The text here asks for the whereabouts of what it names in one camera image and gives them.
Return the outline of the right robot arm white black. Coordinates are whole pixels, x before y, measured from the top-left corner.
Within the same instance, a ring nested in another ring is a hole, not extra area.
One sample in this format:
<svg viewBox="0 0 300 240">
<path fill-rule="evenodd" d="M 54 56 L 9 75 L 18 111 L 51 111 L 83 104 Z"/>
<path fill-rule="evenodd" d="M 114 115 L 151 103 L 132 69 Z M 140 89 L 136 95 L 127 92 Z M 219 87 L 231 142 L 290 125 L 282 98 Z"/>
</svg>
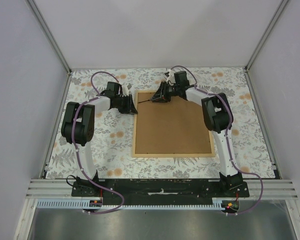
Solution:
<svg viewBox="0 0 300 240">
<path fill-rule="evenodd" d="M 213 134 L 220 160 L 219 191 L 225 197 L 232 196 L 243 184 L 243 177 L 233 153 L 231 128 L 234 117 L 227 96 L 224 93 L 208 93 L 196 84 L 190 84 L 186 71 L 168 70 L 165 77 L 150 101 L 168 103 L 172 97 L 180 97 L 202 107 L 204 124 Z"/>
</svg>

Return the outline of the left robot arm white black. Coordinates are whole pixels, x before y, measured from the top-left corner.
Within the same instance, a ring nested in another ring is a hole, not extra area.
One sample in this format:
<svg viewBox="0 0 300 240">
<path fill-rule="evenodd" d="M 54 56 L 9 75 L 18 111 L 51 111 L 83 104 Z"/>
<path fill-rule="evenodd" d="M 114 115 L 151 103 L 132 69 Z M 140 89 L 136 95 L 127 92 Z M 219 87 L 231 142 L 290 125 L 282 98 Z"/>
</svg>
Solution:
<svg viewBox="0 0 300 240">
<path fill-rule="evenodd" d="M 83 191 L 91 197 L 100 192 L 98 172 L 93 163 L 91 150 L 96 113 L 117 109 L 120 114 L 136 115 L 138 111 L 130 89 L 130 84 L 121 85 L 109 81 L 106 89 L 96 97 L 83 103 L 70 101 L 66 105 L 61 135 L 74 147 L 78 167 L 76 184 L 83 185 Z"/>
</svg>

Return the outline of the wooden picture frame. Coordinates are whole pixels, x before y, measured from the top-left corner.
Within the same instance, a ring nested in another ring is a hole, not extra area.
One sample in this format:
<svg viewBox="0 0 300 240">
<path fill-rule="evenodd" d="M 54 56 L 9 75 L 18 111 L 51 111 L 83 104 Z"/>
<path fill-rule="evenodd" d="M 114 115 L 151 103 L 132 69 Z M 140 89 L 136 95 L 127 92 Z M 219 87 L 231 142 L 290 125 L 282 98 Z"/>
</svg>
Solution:
<svg viewBox="0 0 300 240">
<path fill-rule="evenodd" d="M 135 94 L 138 114 L 134 116 L 132 156 L 134 158 L 214 157 L 212 133 L 206 128 L 202 107 L 180 97 L 168 103 L 149 100 L 152 90 Z"/>
</svg>

